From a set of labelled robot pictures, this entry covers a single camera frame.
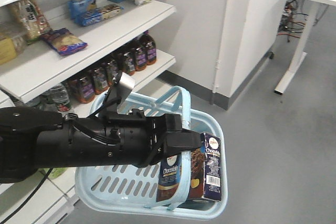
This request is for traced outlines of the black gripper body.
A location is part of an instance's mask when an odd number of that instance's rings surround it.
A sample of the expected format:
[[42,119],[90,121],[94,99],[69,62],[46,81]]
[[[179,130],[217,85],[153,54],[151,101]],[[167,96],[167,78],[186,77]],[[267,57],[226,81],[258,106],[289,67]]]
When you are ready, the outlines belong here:
[[97,117],[66,123],[68,142],[62,160],[68,167],[96,165],[154,165],[181,150],[173,142],[182,131],[179,114],[146,117],[134,109],[111,121]]

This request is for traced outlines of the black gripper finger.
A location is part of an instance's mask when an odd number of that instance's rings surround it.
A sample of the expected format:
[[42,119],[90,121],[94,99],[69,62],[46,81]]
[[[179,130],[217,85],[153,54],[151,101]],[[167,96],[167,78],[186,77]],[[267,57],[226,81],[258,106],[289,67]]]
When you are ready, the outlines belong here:
[[192,151],[202,145],[201,135],[197,132],[182,129],[165,133],[163,136],[162,158],[178,155],[181,152]]

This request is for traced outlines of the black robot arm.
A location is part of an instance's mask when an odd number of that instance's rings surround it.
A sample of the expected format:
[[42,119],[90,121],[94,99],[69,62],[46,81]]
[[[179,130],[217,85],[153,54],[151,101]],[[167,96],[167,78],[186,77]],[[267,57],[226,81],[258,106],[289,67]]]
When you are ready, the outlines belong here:
[[1,109],[1,182],[21,182],[40,168],[133,165],[138,168],[201,146],[178,114],[100,112],[68,118],[28,107]]

